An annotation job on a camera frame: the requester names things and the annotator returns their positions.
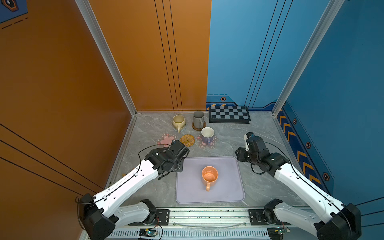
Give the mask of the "pink flower silicone coaster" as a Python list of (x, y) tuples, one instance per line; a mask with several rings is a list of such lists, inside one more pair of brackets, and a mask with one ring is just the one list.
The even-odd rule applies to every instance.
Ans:
[(217, 136), (216, 135), (213, 135), (212, 137), (210, 138), (206, 138), (202, 135), (198, 135), (197, 136), (197, 140), (198, 140), (198, 145), (201, 147), (201, 148), (213, 148), (215, 145), (216, 145), (216, 141), (218, 140)]

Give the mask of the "beige yellow mug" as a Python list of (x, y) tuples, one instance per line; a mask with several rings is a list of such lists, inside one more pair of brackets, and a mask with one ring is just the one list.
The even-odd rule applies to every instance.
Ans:
[(172, 120), (172, 125), (175, 126), (175, 125), (186, 125), (186, 119), (184, 116), (182, 115), (176, 115), (173, 117), (173, 120)]

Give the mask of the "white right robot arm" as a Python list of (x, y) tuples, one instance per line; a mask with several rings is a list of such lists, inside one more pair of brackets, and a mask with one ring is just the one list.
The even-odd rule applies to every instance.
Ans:
[(357, 240), (362, 236), (361, 212), (353, 204), (343, 204), (305, 178), (291, 161), (279, 153), (236, 150), (238, 161), (260, 167), (262, 173), (280, 181), (300, 197), (315, 213), (294, 208), (273, 199), (264, 206), (264, 220), (269, 225), (290, 223), (319, 240)]

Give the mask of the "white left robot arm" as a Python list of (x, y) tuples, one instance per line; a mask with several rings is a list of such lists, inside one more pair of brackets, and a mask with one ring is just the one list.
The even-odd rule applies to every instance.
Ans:
[(150, 225), (156, 221), (156, 207), (148, 199), (123, 206), (123, 203), (154, 179), (180, 173), (190, 150), (169, 146), (151, 150), (130, 173), (112, 186), (95, 194), (85, 194), (77, 201), (78, 219), (92, 240), (106, 239), (116, 227), (133, 223)]

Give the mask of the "woven rattan round coaster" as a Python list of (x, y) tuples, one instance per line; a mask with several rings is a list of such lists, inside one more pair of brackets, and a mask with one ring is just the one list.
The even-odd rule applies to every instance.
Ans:
[(180, 138), (180, 142), (182, 144), (184, 144), (186, 147), (192, 147), (194, 144), (195, 144), (195, 137), (193, 135), (183, 135), (181, 138)]

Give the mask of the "speckled grey mug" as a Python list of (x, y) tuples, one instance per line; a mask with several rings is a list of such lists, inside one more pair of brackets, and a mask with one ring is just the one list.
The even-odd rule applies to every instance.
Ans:
[(193, 127), (197, 130), (201, 130), (204, 128), (205, 123), (205, 115), (202, 111), (196, 111), (193, 115)]

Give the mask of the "lilac mug cream inside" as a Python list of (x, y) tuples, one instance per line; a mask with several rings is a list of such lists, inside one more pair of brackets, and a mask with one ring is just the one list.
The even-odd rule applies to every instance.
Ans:
[(210, 145), (214, 141), (215, 131), (210, 127), (201, 130), (202, 143)]

